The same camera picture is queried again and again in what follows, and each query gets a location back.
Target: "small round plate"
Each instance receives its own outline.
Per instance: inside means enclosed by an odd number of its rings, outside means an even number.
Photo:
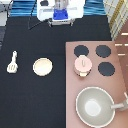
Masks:
[[[47,58],[40,58],[33,64],[33,70],[39,76],[48,75],[52,67],[52,62]]]

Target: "bowl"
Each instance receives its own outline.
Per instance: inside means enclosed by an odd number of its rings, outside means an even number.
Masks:
[[[99,87],[87,87],[76,98],[76,112],[79,118],[94,128],[105,127],[115,116],[112,97]]]

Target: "bowl rim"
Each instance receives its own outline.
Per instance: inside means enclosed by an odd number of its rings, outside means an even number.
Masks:
[[[109,124],[112,122],[112,120],[114,119],[114,117],[115,117],[115,110],[113,110],[112,117],[111,117],[111,119],[110,119],[107,123],[105,123],[104,125],[97,125],[97,126],[96,126],[96,125],[91,125],[91,124],[89,124],[88,122],[86,122],[86,121],[81,117],[81,115],[80,115],[80,113],[79,113],[79,110],[78,110],[78,108],[77,108],[78,99],[79,99],[80,95],[81,95],[84,91],[89,90],[89,89],[98,89],[98,90],[103,91],[104,93],[106,93],[106,94],[108,95],[108,97],[109,97],[110,100],[112,101],[112,104],[114,104],[113,98],[112,98],[112,97],[110,96],[110,94],[108,94],[108,92],[105,91],[104,89],[102,89],[102,88],[100,88],[100,87],[86,87],[86,88],[84,88],[82,91],[80,91],[80,93],[77,95],[77,98],[76,98],[76,112],[77,112],[77,115],[79,116],[79,118],[80,118],[85,124],[87,124],[87,125],[90,126],[90,127],[94,127],[94,128],[102,128],[102,127],[105,127],[105,126],[109,125]]]

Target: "black cable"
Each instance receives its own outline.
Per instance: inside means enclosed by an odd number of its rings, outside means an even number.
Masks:
[[[35,0],[34,5],[33,5],[33,8],[31,10],[31,15],[30,15],[29,20],[28,20],[28,30],[31,30],[32,28],[36,27],[37,25],[39,25],[39,24],[41,24],[43,22],[47,22],[48,21],[48,20],[40,21],[40,22],[36,23],[35,25],[33,25],[32,27],[30,27],[30,20],[31,20],[32,13],[33,13],[33,10],[34,10],[34,7],[35,7],[36,3],[37,3],[37,0]]]
[[[10,7],[12,1],[13,1],[13,0],[11,0],[10,3],[9,3],[9,5],[8,5],[8,9],[7,9],[7,18],[9,17],[9,13],[8,13],[8,11],[11,10],[11,9],[9,9],[9,7]]]

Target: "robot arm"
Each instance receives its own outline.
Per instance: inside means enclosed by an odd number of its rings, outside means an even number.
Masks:
[[[82,18],[85,0],[37,0],[37,18],[40,21],[70,21]]]

